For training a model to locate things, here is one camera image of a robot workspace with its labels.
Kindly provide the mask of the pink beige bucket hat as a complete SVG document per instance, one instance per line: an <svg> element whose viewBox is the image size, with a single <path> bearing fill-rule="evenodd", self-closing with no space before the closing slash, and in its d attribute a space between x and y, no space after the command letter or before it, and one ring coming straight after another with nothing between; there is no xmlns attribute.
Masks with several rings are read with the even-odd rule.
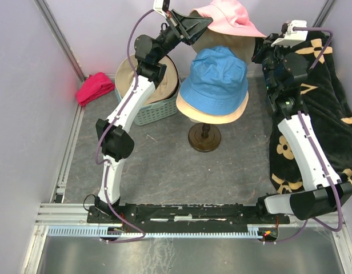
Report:
<svg viewBox="0 0 352 274"><path fill-rule="evenodd" d="M212 1L207 6L192 9L189 15L213 19L207 30L192 45L196 53L224 46L249 65L255 39L266 37L252 23L246 8L238 1Z"/></svg>

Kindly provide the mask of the blue bucket hat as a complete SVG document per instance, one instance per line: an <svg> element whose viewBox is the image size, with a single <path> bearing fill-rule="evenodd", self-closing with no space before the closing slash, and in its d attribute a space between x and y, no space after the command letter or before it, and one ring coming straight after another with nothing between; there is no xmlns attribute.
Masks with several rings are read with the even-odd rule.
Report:
<svg viewBox="0 0 352 274"><path fill-rule="evenodd" d="M200 51L179 90L190 107L213 116L240 110L247 93L247 64L224 46Z"/></svg>

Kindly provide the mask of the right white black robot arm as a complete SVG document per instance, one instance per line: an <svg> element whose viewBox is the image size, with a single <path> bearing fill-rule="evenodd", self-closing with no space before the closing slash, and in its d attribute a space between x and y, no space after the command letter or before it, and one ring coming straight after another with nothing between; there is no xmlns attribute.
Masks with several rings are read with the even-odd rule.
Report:
<svg viewBox="0 0 352 274"><path fill-rule="evenodd" d="M251 60L262 65L267 112L277 120L291 148L304 189L259 198L255 216L261 223L269 223L277 214L320 222L320 216L336 212L338 224L342 224L342 205L352 195L352 185L334 171L315 135L301 97L301 84L311 68L302 55L290 51L293 45L278 34L256 38Z"/></svg>

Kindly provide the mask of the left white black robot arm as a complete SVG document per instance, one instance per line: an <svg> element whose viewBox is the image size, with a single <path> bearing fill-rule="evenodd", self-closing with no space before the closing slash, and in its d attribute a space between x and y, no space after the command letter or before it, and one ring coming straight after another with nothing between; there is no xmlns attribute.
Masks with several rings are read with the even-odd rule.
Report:
<svg viewBox="0 0 352 274"><path fill-rule="evenodd" d="M98 119L96 163L103 165L102 184L94 206L100 217L112 223L119 218L120 182L125 160L134 149L130 127L145 101L161 84L167 66L160 63L181 42L193 45L213 22L210 17L191 17L175 10L163 12L167 22L156 38L140 35L134 40L136 65L131 65L134 78L115 110L105 119Z"/></svg>

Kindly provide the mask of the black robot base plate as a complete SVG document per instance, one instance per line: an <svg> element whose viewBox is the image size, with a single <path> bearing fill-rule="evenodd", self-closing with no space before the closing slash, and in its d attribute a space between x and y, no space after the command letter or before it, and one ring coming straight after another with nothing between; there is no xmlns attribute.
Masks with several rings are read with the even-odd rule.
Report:
<svg viewBox="0 0 352 274"><path fill-rule="evenodd" d="M246 232L248 225L289 224L284 214L272 215L259 205L241 204L125 204L115 211L91 205L87 222L120 225L125 232Z"/></svg>

